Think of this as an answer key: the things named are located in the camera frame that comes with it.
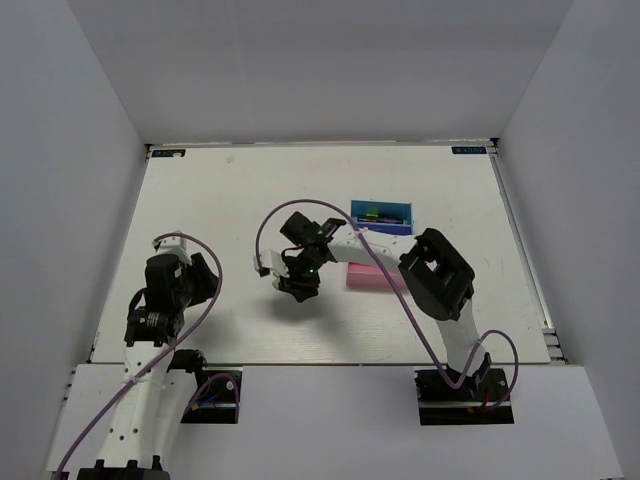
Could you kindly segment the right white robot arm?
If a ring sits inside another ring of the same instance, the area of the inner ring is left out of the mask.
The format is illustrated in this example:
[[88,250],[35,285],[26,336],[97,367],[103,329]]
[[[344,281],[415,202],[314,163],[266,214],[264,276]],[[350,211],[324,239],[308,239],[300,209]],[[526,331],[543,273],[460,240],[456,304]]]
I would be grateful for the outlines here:
[[260,275],[302,303],[319,293],[319,270],[327,263],[377,267],[394,290],[401,277],[414,304],[436,321],[446,350],[445,385],[460,398],[477,397],[488,385],[489,353],[473,317],[475,273],[445,236],[432,228],[417,236],[354,230],[342,219],[323,224],[294,212],[280,229],[294,255],[265,250],[255,258]]

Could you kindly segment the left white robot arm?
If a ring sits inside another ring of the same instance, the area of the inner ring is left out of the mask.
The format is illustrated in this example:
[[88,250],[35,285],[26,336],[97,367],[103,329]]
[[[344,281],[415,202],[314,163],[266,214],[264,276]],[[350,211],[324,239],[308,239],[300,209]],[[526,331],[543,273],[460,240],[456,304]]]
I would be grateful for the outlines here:
[[79,479],[168,479],[166,469],[188,398],[211,387],[199,350],[173,345],[187,308],[209,305],[219,277],[203,255],[177,248],[146,261],[145,286],[133,296],[124,334],[124,376],[129,387],[114,402],[114,416],[96,461]]

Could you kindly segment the pink container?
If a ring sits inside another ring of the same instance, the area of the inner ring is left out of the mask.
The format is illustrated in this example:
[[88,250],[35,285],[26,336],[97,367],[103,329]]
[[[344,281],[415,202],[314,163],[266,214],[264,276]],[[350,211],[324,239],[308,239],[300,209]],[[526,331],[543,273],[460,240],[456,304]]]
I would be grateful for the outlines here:
[[378,267],[358,263],[348,264],[346,286],[356,290],[391,290],[391,285]]

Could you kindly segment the left corner label sticker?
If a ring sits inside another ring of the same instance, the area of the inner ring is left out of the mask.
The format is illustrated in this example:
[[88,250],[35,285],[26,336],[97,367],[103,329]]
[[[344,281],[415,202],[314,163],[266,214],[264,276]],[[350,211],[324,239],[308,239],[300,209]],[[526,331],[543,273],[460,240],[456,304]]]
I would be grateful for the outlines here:
[[156,149],[151,152],[152,158],[181,158],[185,155],[185,149]]

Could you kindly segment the corner label sticker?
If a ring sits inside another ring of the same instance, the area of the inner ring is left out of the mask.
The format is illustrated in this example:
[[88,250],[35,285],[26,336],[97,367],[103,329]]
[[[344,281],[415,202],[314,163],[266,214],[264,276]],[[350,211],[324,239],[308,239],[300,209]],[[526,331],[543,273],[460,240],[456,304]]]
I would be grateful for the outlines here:
[[181,158],[185,155],[185,149],[156,149],[151,152],[152,158]]
[[452,146],[454,155],[486,155],[487,149],[484,146]]

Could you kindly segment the right corner label sticker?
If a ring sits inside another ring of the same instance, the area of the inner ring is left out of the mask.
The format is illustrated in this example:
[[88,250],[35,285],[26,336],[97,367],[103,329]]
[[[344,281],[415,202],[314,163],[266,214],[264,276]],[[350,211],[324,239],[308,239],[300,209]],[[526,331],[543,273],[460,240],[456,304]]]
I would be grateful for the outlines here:
[[452,146],[454,155],[486,155],[487,149],[484,146]]

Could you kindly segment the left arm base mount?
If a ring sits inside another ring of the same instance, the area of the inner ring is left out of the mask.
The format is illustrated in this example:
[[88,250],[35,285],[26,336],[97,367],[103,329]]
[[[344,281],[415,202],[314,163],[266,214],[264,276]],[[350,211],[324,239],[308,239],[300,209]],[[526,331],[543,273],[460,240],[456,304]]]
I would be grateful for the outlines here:
[[237,424],[243,369],[204,368],[195,374],[196,390],[189,399],[182,424]]

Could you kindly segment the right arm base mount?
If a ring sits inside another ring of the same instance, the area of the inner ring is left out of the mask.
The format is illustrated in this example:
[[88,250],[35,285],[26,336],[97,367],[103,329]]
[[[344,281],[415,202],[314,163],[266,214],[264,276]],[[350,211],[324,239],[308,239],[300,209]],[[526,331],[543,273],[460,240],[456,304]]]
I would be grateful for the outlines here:
[[437,370],[416,370],[421,426],[512,425],[515,423],[510,399],[491,409],[508,392],[503,369],[492,368],[476,393],[450,389]]

